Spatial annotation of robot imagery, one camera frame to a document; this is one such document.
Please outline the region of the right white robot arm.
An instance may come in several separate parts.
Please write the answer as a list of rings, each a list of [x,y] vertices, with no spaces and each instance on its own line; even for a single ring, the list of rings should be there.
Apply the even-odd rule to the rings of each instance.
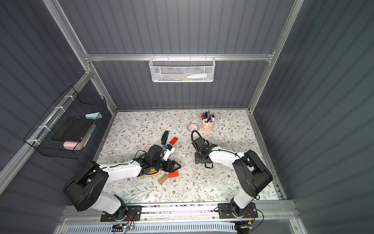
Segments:
[[[235,171],[240,190],[231,199],[230,209],[236,217],[243,216],[249,204],[273,180],[273,175],[252,150],[245,153],[223,149],[202,137],[192,140],[197,163],[220,164]]]

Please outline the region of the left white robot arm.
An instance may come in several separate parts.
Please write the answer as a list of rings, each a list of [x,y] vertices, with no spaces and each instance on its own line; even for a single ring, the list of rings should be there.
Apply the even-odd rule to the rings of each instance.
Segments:
[[[65,185],[63,192],[78,212],[95,209],[123,220],[128,213],[127,205],[118,195],[106,194],[104,187],[113,181],[151,175],[151,170],[178,171],[181,165],[168,158],[173,151],[171,145],[153,145],[147,152],[127,162],[98,164],[90,161]]]

